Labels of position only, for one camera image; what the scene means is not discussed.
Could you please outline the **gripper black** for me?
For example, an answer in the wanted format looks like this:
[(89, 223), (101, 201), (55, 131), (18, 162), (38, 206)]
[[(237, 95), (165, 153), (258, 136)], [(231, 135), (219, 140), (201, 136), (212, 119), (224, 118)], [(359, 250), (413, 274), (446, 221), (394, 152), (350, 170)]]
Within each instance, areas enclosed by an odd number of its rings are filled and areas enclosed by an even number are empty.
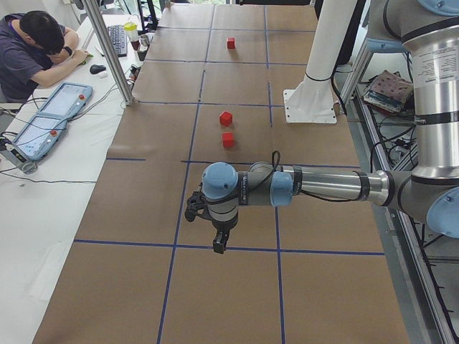
[(212, 225), (216, 229), (216, 235), (213, 240), (213, 251), (214, 253), (221, 254), (226, 251), (227, 242), (230, 237), (230, 232), (233, 228), (237, 226), (236, 221), (213, 221)]

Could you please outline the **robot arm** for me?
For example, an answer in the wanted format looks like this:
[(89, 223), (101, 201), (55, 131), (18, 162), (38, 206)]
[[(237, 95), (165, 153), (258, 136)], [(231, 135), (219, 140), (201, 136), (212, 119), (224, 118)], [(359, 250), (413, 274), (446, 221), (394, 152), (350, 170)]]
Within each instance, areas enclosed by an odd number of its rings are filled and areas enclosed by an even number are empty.
[(368, 43), (400, 43), (412, 56), (418, 163), (410, 172), (329, 171), (256, 163), (246, 172), (214, 163), (188, 203), (216, 228), (223, 253), (240, 206), (285, 206), (298, 194), (370, 201), (400, 210), (448, 237), (458, 236), (458, 3), (373, 1)]

